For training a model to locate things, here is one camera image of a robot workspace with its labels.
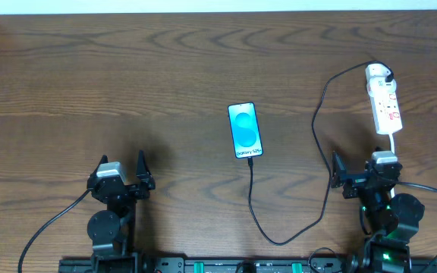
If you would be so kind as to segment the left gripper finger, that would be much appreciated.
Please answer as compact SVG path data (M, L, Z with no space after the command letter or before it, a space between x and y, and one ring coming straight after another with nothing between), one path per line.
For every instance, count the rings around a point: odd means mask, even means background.
M138 154L136 177L141 183L145 183L147 186L154 185L154 177L146 164L143 150L140 150Z
M103 155L99 161L99 164L97 165L97 168L99 168L101 164L106 164L106 163L108 163L108 157L106 155Z

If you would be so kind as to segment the white USB wall charger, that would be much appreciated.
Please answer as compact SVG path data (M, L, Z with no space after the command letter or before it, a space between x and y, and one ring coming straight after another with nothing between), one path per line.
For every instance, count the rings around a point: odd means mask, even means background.
M366 69L366 82L369 85L390 85L395 81L394 73L389 66L381 63L368 64Z

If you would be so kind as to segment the blue Samsung Galaxy smartphone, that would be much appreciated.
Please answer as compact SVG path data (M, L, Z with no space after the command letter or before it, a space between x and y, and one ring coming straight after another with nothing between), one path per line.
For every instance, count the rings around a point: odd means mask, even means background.
M263 155L263 144L253 102L229 105L229 124L235 158L252 158Z

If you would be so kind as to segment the white power strip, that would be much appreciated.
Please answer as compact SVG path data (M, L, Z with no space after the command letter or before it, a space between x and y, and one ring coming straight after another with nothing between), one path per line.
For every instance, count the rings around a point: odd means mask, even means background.
M396 89L395 80L386 82L384 77L372 77L367 81L366 90L370 98L377 134L393 134L403 127Z

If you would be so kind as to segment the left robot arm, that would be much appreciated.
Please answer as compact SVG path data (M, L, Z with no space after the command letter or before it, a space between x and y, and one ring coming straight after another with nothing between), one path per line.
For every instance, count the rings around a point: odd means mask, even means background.
M136 204L150 198L156 182L146 165L144 153L138 154L137 182L126 185L120 162L104 155L87 180L87 189L106 209L94 214L87 233L93 242L93 272L154 272L155 259L134 249Z

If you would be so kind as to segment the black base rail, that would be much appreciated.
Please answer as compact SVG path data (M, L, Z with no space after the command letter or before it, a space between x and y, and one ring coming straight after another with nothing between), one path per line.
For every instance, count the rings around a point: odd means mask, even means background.
M58 273L149 272L149 273L341 273L336 258L311 259L184 259L182 257L130 257L113 260L62 259Z

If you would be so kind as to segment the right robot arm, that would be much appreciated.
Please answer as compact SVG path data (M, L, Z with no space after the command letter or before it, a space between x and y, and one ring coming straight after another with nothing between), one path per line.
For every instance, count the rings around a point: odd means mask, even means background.
M333 187L345 199L358 198L361 223L370 230L359 250L348 256L345 272L409 273L412 262L408 243L419 231L425 206L407 193L392 196L402 165L391 151L377 151L359 174L347 172L336 152L332 154Z

